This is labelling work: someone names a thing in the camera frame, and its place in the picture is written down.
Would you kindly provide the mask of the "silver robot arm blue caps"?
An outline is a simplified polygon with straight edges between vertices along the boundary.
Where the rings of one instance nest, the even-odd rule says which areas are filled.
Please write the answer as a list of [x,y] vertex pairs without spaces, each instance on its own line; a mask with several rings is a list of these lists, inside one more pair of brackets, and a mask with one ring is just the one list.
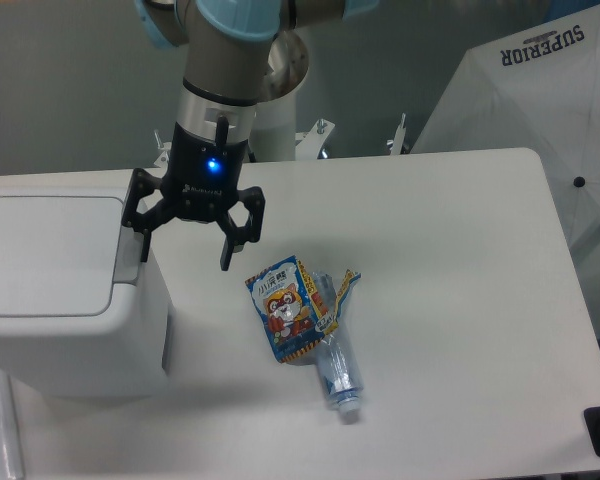
[[376,8],[374,1],[139,1],[149,37],[187,48],[182,90],[166,172],[133,170],[121,225],[142,243],[174,218],[216,223],[225,234],[220,258],[261,237],[262,189],[239,189],[248,140],[261,100],[268,57],[283,31]]

